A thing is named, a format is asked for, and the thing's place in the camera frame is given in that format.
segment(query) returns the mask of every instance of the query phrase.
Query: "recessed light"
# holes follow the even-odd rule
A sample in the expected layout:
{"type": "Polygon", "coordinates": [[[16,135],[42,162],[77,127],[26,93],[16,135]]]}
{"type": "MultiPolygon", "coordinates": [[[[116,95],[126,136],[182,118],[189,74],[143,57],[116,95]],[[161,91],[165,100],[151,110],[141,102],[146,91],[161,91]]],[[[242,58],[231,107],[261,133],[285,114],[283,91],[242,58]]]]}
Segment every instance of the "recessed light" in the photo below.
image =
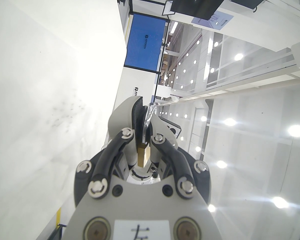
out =
{"type": "Polygon", "coordinates": [[[233,127],[237,122],[232,119],[232,118],[228,118],[224,120],[224,124],[229,126],[229,127],[233,127]]]}
{"type": "Polygon", "coordinates": [[[281,198],[281,197],[274,197],[272,199],[272,202],[279,209],[288,208],[289,207],[289,204],[287,203],[287,201],[285,199],[281,198]]]}
{"type": "Polygon", "coordinates": [[[226,168],[228,165],[226,162],[222,161],[222,160],[219,160],[216,165],[220,168],[220,169],[224,169],[226,168]]]}
{"type": "Polygon", "coordinates": [[[176,28],[177,28],[177,25],[178,25],[178,22],[174,22],[173,27],[172,27],[172,29],[171,29],[171,34],[174,33],[174,31],[175,31],[176,28]]]}
{"type": "Polygon", "coordinates": [[[208,211],[211,212],[211,213],[214,213],[216,211],[216,208],[214,207],[214,205],[209,204],[208,211]]]}
{"type": "Polygon", "coordinates": [[[236,54],[236,56],[234,57],[234,60],[235,60],[235,61],[240,61],[240,60],[243,59],[243,57],[244,57],[244,55],[241,54],[241,53],[239,53],[239,54],[236,54]]]}
{"type": "Polygon", "coordinates": [[[293,125],[289,127],[288,133],[293,137],[300,137],[300,125],[293,125]]]}

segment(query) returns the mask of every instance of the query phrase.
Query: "screw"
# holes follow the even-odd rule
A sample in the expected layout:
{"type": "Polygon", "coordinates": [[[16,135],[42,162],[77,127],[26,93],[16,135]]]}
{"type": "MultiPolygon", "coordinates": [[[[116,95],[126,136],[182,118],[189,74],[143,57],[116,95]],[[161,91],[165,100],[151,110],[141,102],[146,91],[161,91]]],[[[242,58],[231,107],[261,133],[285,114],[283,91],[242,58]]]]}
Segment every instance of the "screw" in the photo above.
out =
{"type": "Polygon", "coordinates": [[[88,173],[91,170],[91,162],[88,160],[84,160],[81,163],[79,163],[79,165],[77,166],[77,173],[79,172],[86,172],[88,173]]]}
{"type": "Polygon", "coordinates": [[[181,188],[186,192],[186,193],[191,193],[193,191],[193,184],[186,180],[181,182],[181,188]]]}
{"type": "Polygon", "coordinates": [[[158,141],[158,142],[161,142],[161,141],[162,141],[162,135],[157,134],[157,135],[154,137],[154,139],[155,139],[156,141],[158,141]]]}
{"type": "Polygon", "coordinates": [[[129,136],[129,135],[130,135],[130,130],[129,130],[129,129],[124,129],[124,130],[122,131],[122,135],[123,135],[123,136],[129,136]]]}
{"type": "Polygon", "coordinates": [[[101,183],[101,181],[95,181],[92,185],[91,191],[93,193],[97,193],[97,192],[101,192],[103,188],[103,184],[101,183]]]}
{"type": "Polygon", "coordinates": [[[204,171],[207,170],[207,168],[206,168],[206,166],[205,166],[205,164],[204,164],[203,162],[199,162],[199,163],[197,164],[197,167],[198,167],[198,169],[199,169],[201,172],[204,172],[204,171]]]}

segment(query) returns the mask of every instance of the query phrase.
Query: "yellow stripe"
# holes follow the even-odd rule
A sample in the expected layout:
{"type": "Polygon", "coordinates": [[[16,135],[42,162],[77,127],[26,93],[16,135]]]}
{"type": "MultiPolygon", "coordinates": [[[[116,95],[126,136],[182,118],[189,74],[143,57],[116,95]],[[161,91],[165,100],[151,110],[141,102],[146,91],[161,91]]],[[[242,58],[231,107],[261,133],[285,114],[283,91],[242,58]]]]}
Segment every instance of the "yellow stripe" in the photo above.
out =
{"type": "Polygon", "coordinates": [[[61,207],[56,212],[55,227],[57,227],[58,224],[60,223],[60,216],[61,216],[61,207]]]}
{"type": "Polygon", "coordinates": [[[128,33],[129,23],[130,23],[130,16],[129,16],[129,21],[128,21],[128,25],[127,25],[126,34],[125,34],[125,36],[124,36],[124,39],[125,39],[125,40],[126,40],[126,38],[127,38],[127,33],[128,33]]]}

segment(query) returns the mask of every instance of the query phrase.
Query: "black frame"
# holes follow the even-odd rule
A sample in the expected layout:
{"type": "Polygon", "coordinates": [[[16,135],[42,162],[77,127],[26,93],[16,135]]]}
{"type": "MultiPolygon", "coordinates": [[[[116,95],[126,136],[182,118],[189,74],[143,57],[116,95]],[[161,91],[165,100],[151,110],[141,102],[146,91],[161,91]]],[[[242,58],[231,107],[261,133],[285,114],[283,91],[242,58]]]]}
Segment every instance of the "black frame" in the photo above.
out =
{"type": "Polygon", "coordinates": [[[166,5],[167,5],[167,2],[173,2],[173,0],[167,0],[167,1],[166,1],[166,3],[164,4],[163,11],[162,11],[162,16],[163,16],[163,15],[174,15],[174,14],[175,14],[175,12],[173,12],[173,11],[170,11],[170,12],[173,12],[173,13],[164,14],[164,11],[165,11],[165,8],[166,8],[166,5]]]}

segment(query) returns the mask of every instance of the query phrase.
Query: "ceiling light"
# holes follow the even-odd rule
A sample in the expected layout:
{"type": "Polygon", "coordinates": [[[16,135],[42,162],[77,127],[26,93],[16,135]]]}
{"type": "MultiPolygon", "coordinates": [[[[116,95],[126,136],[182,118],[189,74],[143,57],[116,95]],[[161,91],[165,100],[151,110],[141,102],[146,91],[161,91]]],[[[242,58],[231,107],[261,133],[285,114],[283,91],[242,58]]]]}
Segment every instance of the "ceiling light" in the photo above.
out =
{"type": "Polygon", "coordinates": [[[212,39],[209,39],[209,42],[208,42],[208,54],[212,52],[212,49],[213,49],[213,40],[212,39]]]}
{"type": "Polygon", "coordinates": [[[293,125],[289,127],[288,133],[293,137],[300,137],[300,125],[293,125]]]}
{"type": "Polygon", "coordinates": [[[279,209],[282,208],[288,208],[289,204],[287,203],[287,201],[281,197],[274,197],[272,199],[272,202],[275,204],[276,207],[278,207],[279,209]]]}
{"type": "Polygon", "coordinates": [[[222,161],[222,160],[219,160],[216,165],[220,168],[220,169],[224,169],[226,168],[228,165],[226,162],[222,161]]]}
{"type": "Polygon", "coordinates": [[[172,29],[171,29],[171,34],[174,33],[174,31],[175,31],[176,28],[177,28],[177,25],[178,25],[178,22],[174,22],[173,27],[172,27],[172,29]]]}
{"type": "Polygon", "coordinates": [[[240,60],[242,60],[243,57],[244,57],[244,55],[239,53],[239,54],[236,54],[236,56],[234,57],[234,60],[235,61],[240,61],[240,60]]]}
{"type": "Polygon", "coordinates": [[[229,127],[233,127],[237,122],[232,119],[232,118],[228,118],[224,120],[224,124],[229,126],[229,127]]]}
{"type": "Polygon", "coordinates": [[[216,211],[216,208],[214,207],[214,205],[209,204],[208,211],[211,212],[211,213],[214,213],[216,211]]]}

